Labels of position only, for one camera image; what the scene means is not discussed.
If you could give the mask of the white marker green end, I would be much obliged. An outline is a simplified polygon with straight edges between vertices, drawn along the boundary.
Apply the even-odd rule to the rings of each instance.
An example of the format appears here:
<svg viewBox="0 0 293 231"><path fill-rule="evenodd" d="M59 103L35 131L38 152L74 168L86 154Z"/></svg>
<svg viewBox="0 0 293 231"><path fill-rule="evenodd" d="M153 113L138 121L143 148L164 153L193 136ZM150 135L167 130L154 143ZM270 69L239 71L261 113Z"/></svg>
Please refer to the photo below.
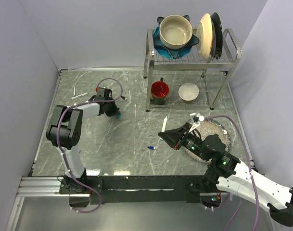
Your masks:
<svg viewBox="0 0 293 231"><path fill-rule="evenodd" d="M164 120L163 120L163 125L162 125L161 132L165 132L166 124L167 124L167 116L165 116L165 118L164 118Z"/></svg>

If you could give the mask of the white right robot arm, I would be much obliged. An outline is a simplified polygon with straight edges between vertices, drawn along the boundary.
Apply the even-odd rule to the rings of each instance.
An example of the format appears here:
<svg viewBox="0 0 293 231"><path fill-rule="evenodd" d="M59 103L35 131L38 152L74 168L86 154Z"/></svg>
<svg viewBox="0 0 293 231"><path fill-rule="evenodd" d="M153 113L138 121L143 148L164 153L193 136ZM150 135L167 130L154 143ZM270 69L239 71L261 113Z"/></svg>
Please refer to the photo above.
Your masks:
<svg viewBox="0 0 293 231"><path fill-rule="evenodd" d="M192 124L161 131L159 137L174 150L181 147L196 157L209 161L199 189L226 191L255 203L270 217L286 227L293 226L293 187L285 187L249 168L226 151L218 134L201 139Z"/></svg>

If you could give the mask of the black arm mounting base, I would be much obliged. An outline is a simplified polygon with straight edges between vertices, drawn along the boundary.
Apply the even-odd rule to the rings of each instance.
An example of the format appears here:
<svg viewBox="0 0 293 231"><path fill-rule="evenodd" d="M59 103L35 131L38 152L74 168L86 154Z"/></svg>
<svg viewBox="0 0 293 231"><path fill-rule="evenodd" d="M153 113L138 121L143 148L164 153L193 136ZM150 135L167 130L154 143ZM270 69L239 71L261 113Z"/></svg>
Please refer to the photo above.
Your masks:
<svg viewBox="0 0 293 231"><path fill-rule="evenodd" d="M174 202L201 203L216 209L227 202L225 192L206 182L202 175L179 176L86 176L82 185L65 177L59 193L69 195L73 207L98 203Z"/></svg>

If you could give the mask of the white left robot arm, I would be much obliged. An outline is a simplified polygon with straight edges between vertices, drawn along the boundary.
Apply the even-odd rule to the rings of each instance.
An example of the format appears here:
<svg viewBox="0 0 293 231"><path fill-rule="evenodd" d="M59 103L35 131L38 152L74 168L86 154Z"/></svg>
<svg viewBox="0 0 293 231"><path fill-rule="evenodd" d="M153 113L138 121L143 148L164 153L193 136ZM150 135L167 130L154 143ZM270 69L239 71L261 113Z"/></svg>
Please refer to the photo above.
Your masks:
<svg viewBox="0 0 293 231"><path fill-rule="evenodd" d="M61 155L65 178L72 179L70 186L76 193L83 193L88 187L86 169L81 162L77 146L81 137L82 122L102 114L108 117L121 115L112 97L112 90L98 87L96 95L82 105L72 108L55 106L46 130L47 140Z"/></svg>

